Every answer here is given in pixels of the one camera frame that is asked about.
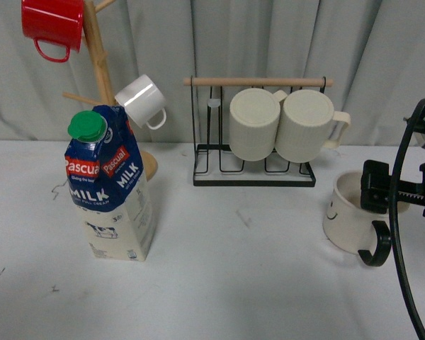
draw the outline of mug rim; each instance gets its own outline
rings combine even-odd
[[[347,205],[350,208],[357,209],[357,210],[361,211],[362,213],[365,212],[365,213],[368,213],[369,215],[376,216],[376,217],[377,216],[387,217],[389,215],[388,212],[385,213],[385,214],[378,214],[378,213],[375,213],[375,212],[371,212],[371,211],[365,210],[365,209],[361,208],[360,205],[359,206],[354,205],[345,196],[343,196],[343,194],[339,190],[339,187],[337,186],[337,183],[338,183],[338,181],[339,181],[340,178],[342,178],[342,177],[344,177],[346,175],[353,175],[353,174],[359,175],[359,177],[362,177],[363,172],[360,171],[360,170],[348,170],[348,171],[341,172],[334,179],[334,193],[339,197],[339,199],[341,200],[341,202],[343,204]]]
[[[295,111],[298,111],[298,109],[293,109],[293,108],[290,109],[288,106],[293,104],[293,99],[296,99],[296,97],[301,96],[303,94],[309,94],[311,96],[316,96],[317,98],[321,98],[325,100],[328,107],[327,114],[326,114],[327,117],[319,119],[319,120],[315,120],[315,121],[300,120],[298,115],[295,114]],[[331,99],[328,96],[326,96],[324,93],[311,90],[311,89],[300,89],[300,90],[294,91],[290,93],[283,102],[283,113],[286,115],[286,117],[296,124],[299,124],[304,127],[309,127],[309,128],[323,126],[324,124],[327,124],[328,122],[330,122],[332,118],[334,117],[334,111],[335,111],[334,104],[332,103]]]
[[[261,122],[255,123],[255,122],[250,122],[248,120],[244,120],[242,118],[242,115],[239,115],[237,111],[239,111],[237,109],[237,105],[238,105],[238,100],[241,99],[242,96],[245,96],[251,92],[255,92],[258,93],[259,95],[265,95],[268,98],[270,98],[274,104],[274,109],[271,110],[270,113],[267,113],[270,110],[265,110],[265,114],[266,117],[264,117]],[[264,128],[272,123],[274,123],[276,120],[280,119],[280,114],[281,114],[281,105],[279,103],[279,101],[277,101],[277,98],[274,96],[273,93],[271,93],[268,90],[265,89],[259,89],[259,88],[250,88],[250,89],[245,89],[242,90],[238,93],[236,93],[232,99],[232,101],[229,104],[229,111],[230,114],[233,116],[233,118],[241,125],[248,127],[248,128]]]

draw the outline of white table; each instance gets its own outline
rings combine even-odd
[[[142,144],[157,232],[143,263],[95,259],[64,186],[66,142],[0,142],[0,340],[415,339],[392,254],[336,248],[322,218],[334,177],[396,147],[323,150],[314,188],[195,187],[193,145]],[[402,179],[421,181],[410,148]],[[425,326],[425,218],[400,217]]]

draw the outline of cow illustration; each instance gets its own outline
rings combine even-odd
[[[89,225],[91,228],[93,228],[94,232],[96,233],[97,237],[102,237],[104,239],[117,239],[118,233],[116,232],[115,228],[109,227],[98,227],[96,225],[93,225],[91,223],[85,222],[86,225]]]

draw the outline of wooden rod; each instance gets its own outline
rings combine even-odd
[[[191,85],[191,78],[184,78],[185,86]],[[299,87],[330,87],[333,79],[323,78],[192,78],[194,86],[299,86]]]
[[[99,11],[102,11],[105,7],[113,4],[116,0],[104,0],[102,1],[99,5],[97,5],[94,10],[96,13],[98,13]]]
[[[84,32],[101,101],[107,105],[115,105],[116,101],[112,90],[111,79],[108,74],[107,60],[103,59],[105,51],[96,17],[96,10],[93,2],[89,0],[84,2]]]
[[[82,103],[87,103],[87,104],[90,104],[90,105],[93,105],[93,106],[103,104],[100,101],[95,101],[94,99],[78,96],[78,95],[70,93],[70,92],[63,92],[63,96],[65,98],[74,99],[75,101],[81,101]]]

